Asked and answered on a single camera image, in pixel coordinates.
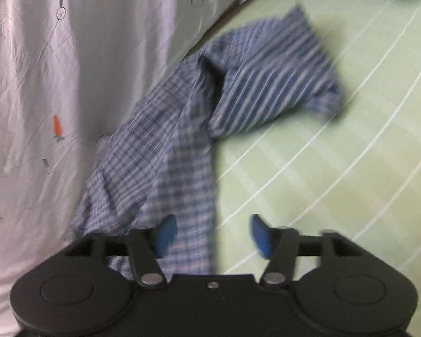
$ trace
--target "metal pin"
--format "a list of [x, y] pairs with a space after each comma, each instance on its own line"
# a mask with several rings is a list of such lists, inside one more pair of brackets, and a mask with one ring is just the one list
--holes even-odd
[[163, 280], [164, 280], [164, 278], [162, 277], [162, 275], [160, 275], [156, 272], [144, 274], [140, 278], [140, 281], [142, 281], [142, 283], [144, 283], [145, 285], [151, 285], [151, 286], [160, 284]]
[[282, 284], [285, 281], [285, 275], [280, 272], [269, 272], [264, 276], [264, 281], [270, 285]]
[[207, 287], [209, 289], [217, 289], [220, 286], [220, 284], [216, 281], [211, 281], [209, 283], [207, 283]]

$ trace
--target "cloth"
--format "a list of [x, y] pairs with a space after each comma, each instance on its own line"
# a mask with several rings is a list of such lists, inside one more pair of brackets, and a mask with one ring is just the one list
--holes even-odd
[[9, 291], [66, 245], [97, 142], [236, 0], [0, 0], [0, 337]]
[[[212, 141], [304, 107], [323, 120], [341, 107], [331, 63], [297, 6], [283, 19], [234, 29], [183, 60], [101, 143], [71, 223], [126, 234], [175, 214], [178, 234], [159, 260], [165, 274], [212, 270], [215, 211]], [[126, 277], [126, 258], [111, 267]]]

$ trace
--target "plaid shirt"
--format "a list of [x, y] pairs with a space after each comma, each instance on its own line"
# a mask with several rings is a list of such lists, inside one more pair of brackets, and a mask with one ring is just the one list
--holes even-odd
[[[224, 33], [184, 59], [102, 140], [71, 223], [74, 237], [126, 234], [175, 214], [177, 238], [161, 268], [167, 276], [210, 273], [212, 141], [294, 107], [328, 120], [341, 103], [331, 62], [300, 7]], [[111, 267], [131, 277], [126, 258], [114, 258]]]

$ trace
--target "green bedsheet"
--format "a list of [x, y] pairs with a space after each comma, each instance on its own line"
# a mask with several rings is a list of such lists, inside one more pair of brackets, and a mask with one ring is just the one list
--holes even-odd
[[325, 124], [295, 113], [218, 144], [219, 271], [265, 267], [250, 214], [304, 234], [335, 229], [416, 284], [410, 332], [421, 337], [421, 0], [253, 0], [222, 31], [297, 1], [335, 62], [343, 114]]

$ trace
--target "white curtain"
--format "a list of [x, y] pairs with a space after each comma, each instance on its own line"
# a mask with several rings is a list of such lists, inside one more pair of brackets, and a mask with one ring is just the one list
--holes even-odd
[[0, 0], [0, 337], [13, 282], [66, 242], [98, 139], [234, 0]]

